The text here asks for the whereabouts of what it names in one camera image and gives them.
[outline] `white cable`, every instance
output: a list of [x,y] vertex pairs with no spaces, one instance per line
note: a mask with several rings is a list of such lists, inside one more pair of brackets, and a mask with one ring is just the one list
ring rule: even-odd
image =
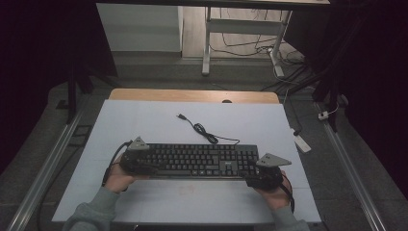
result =
[[332,114],[332,113],[336,113],[336,111],[339,109],[339,103],[337,103],[337,108],[333,111],[333,112],[330,112],[330,113],[328,113],[328,115],[330,115],[330,114]]

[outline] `white device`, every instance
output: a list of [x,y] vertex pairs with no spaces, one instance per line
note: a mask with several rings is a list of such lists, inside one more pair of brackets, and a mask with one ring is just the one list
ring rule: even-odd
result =
[[307,153],[310,150],[312,150],[312,148],[299,135],[293,134],[293,139],[294,143],[296,143],[296,146],[300,149],[302,153]]

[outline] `metal bar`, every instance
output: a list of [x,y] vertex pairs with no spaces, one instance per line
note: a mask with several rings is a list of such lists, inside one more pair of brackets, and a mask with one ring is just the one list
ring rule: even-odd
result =
[[269,56],[273,64],[273,71],[277,78],[282,78],[285,76],[285,74],[283,73],[282,67],[279,64],[277,55],[278,55],[279,47],[282,42],[283,36],[285,35],[285,31],[288,26],[289,18],[291,17],[292,12],[283,12],[283,13],[285,13],[285,16],[283,18],[282,23],[280,23],[281,26],[279,28],[279,32],[277,34],[275,44],[273,45],[272,51],[269,52]]
[[210,74],[210,22],[211,22],[211,7],[207,8],[207,18],[205,22],[205,44],[203,55],[203,68],[201,74],[207,76]]
[[341,139],[337,133],[334,133],[331,129],[329,123],[324,121],[324,128],[326,133],[329,137],[329,140],[332,142],[332,145],[339,157],[340,163],[343,166],[345,175],[348,178],[348,181],[351,184],[354,193],[356,194],[357,198],[359,199],[360,203],[362,204],[363,211],[366,214],[367,220],[372,228],[375,231],[385,231],[387,230],[377,208],[375,207],[369,192],[367,192],[366,187],[364,186],[354,164],[352,163],[351,159],[347,151],[345,150]]
[[31,185],[23,201],[18,207],[18,210],[15,213],[14,218],[9,224],[7,230],[24,230],[25,226],[30,220],[31,215],[36,209],[39,200],[44,194],[45,188],[47,187],[51,176],[54,173],[54,170],[64,153],[66,146],[68,145],[69,139],[74,132],[76,125],[78,124],[82,114],[84,113],[84,110],[88,103],[88,99],[89,96],[87,95],[81,97],[78,107],[78,113],[72,119],[71,123],[66,124],[66,126],[64,127],[60,137],[58,138],[58,141],[52,148],[51,152],[48,154],[47,159],[45,160],[41,170],[34,180],[34,183]]

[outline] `metal rail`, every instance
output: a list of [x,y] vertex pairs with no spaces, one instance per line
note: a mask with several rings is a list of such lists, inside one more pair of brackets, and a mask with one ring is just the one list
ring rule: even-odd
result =
[[7,228],[8,231],[24,230],[24,228],[26,227],[31,215],[36,209],[38,202],[40,201],[47,185],[50,182],[51,176],[53,175],[54,170],[57,167],[57,164],[60,161],[66,146],[68,145],[69,139],[75,131],[76,125],[78,124],[82,114],[84,113],[88,100],[88,95],[83,95],[81,97],[78,107],[78,113],[72,119],[71,123],[66,124],[66,126],[64,127],[60,137],[58,138],[58,141],[52,148],[51,152],[48,154],[47,159],[45,160],[41,170],[34,180],[34,183],[31,185],[23,201],[18,207],[18,210],[15,213],[12,222]]
[[348,181],[351,184],[351,188],[354,190],[354,193],[362,204],[363,211],[366,214],[367,220],[369,221],[372,230],[387,230],[378,213],[377,208],[375,207],[375,204],[372,201],[369,192],[367,192],[366,187],[364,186],[354,164],[349,158],[349,155],[345,150],[343,143],[339,138],[339,135],[333,132],[327,121],[324,121],[323,123],[329,140],[331,141],[337,153],[337,156],[339,157],[340,163],[343,166],[345,175],[347,176]]

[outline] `keyboard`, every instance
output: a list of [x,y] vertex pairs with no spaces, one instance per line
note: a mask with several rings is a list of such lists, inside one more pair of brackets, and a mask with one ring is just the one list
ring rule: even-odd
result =
[[257,174],[250,160],[259,159],[256,145],[148,143],[145,161],[160,164],[152,178],[242,179],[240,171]]

